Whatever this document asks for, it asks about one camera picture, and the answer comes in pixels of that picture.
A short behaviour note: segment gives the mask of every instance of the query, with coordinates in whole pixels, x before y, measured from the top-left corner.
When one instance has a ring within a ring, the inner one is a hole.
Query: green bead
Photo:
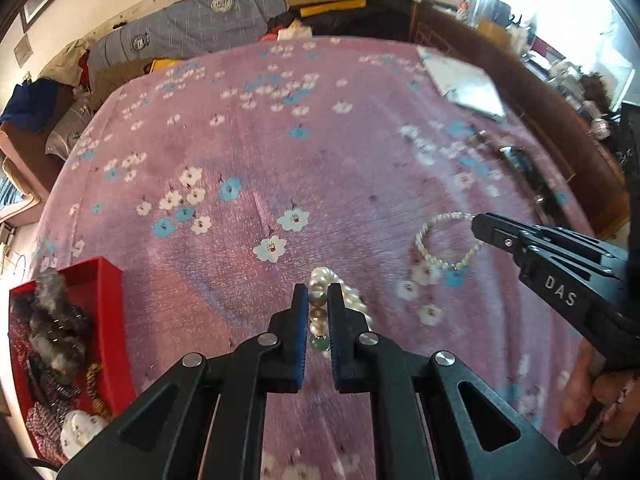
[[[311,346],[319,352],[329,349],[329,338],[327,336],[312,337]]]

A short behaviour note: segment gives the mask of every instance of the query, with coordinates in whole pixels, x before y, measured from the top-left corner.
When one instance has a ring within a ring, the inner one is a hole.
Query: red box
[[[102,257],[92,258],[60,269],[65,277],[71,303],[77,305],[94,323],[94,336],[87,348],[86,367],[76,376],[74,383],[81,389],[79,409],[93,414],[92,401],[86,394],[86,370],[93,363],[101,363],[102,371],[96,383],[98,394],[113,415],[119,415],[136,398],[122,312],[122,271]],[[9,295],[34,292],[35,282],[13,288]],[[24,420],[33,407],[25,371],[20,368],[14,348],[10,345],[11,367],[15,391]],[[38,456],[38,446],[30,433],[31,443]]]

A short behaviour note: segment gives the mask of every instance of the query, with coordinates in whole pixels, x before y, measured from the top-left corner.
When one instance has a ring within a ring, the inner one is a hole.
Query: pearl necklace
[[[424,258],[424,261],[427,262],[430,267],[437,267],[440,269],[448,270],[461,270],[468,266],[471,258],[476,256],[476,254],[478,254],[478,251],[482,249],[482,242],[477,242],[469,251],[467,251],[467,253],[462,257],[460,261],[445,262],[444,260],[441,260],[440,258],[436,258],[435,256],[429,254],[429,251],[424,248],[422,240],[424,239],[426,234],[439,222],[450,222],[452,220],[472,220],[474,216],[475,215],[461,212],[444,213],[434,215],[424,223],[422,229],[420,229],[418,234],[415,235],[415,246],[418,247],[418,250]]]
[[[340,283],[342,288],[342,297],[344,306],[351,310],[357,310],[364,314],[367,320],[367,326],[371,326],[371,316],[366,313],[367,305],[360,299],[360,291],[344,284],[344,281],[338,277],[328,267],[316,267],[311,272],[311,280],[309,280],[309,303],[312,309],[309,311],[309,332],[312,333],[316,341],[323,341],[328,348],[326,335],[329,330],[327,313],[325,309],[326,292],[331,283]],[[326,349],[323,346],[313,346],[317,349]]]

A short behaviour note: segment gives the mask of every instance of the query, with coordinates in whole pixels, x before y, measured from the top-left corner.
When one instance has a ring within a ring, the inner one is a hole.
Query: brown wooden furniture
[[[607,238],[628,221],[624,177],[611,154],[588,136],[588,123],[519,58],[428,4],[414,5],[410,37],[487,72],[558,165],[597,236]]]
[[[62,87],[53,117],[39,133],[28,132],[11,121],[0,124],[0,150],[12,161],[32,192],[22,202],[0,209],[0,222],[20,227],[40,220],[44,204],[64,165],[58,156],[45,154],[45,145],[72,102],[72,88]]]

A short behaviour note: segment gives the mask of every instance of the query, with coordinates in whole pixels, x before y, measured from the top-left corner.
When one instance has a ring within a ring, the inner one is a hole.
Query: metal screw
[[[438,352],[435,359],[440,366],[451,366],[456,362],[456,356],[447,351]]]
[[[202,356],[200,354],[196,354],[192,352],[191,354],[187,354],[182,358],[182,366],[186,366],[187,368],[193,368],[198,366],[202,362]]]
[[[278,342],[278,336],[270,332],[260,334],[258,337],[258,343],[260,346],[273,346]]]
[[[365,346],[373,346],[377,345],[380,339],[378,338],[378,334],[373,332],[364,332],[358,336],[358,341],[360,341]]]

